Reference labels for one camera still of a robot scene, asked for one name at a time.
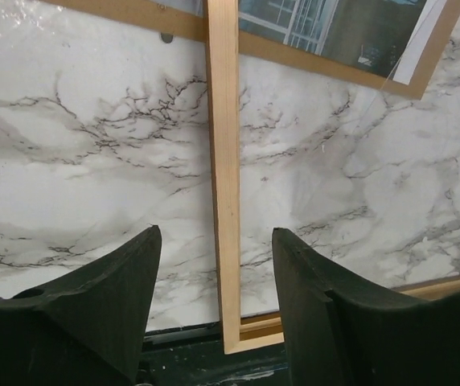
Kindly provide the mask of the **brown fibreboard backing board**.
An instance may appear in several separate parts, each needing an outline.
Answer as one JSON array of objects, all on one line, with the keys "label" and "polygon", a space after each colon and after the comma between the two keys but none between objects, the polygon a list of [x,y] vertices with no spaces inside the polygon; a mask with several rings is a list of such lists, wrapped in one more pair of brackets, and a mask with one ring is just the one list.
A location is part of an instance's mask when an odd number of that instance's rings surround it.
[{"label": "brown fibreboard backing board", "polygon": [[[51,4],[184,39],[199,42],[207,40],[206,23],[202,17],[154,1],[65,0],[52,1]],[[446,1],[408,84],[339,64],[243,31],[239,33],[239,53],[352,84],[383,89],[399,96],[420,99],[459,16],[460,1]]]}]

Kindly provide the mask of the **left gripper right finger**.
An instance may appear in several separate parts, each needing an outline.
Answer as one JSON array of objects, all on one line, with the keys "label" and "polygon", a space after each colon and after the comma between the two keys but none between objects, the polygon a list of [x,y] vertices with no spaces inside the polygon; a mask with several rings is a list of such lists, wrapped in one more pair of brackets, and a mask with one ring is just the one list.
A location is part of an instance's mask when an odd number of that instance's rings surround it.
[{"label": "left gripper right finger", "polygon": [[460,292],[397,293],[285,228],[272,250],[292,384],[460,385]]}]

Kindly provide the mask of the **photo of white building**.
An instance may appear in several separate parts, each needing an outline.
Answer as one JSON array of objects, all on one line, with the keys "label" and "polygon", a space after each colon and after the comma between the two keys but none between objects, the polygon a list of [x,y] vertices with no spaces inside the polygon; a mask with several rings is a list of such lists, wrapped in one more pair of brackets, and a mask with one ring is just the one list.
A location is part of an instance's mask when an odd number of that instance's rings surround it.
[{"label": "photo of white building", "polygon": [[240,0],[239,28],[409,84],[443,1]]}]

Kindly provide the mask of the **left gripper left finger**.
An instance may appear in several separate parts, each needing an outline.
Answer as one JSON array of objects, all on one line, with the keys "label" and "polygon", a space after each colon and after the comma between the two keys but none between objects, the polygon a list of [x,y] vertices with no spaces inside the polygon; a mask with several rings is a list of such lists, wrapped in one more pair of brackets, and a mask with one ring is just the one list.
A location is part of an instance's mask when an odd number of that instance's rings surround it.
[{"label": "left gripper left finger", "polygon": [[147,228],[109,254],[0,298],[0,385],[132,385],[162,235]]}]

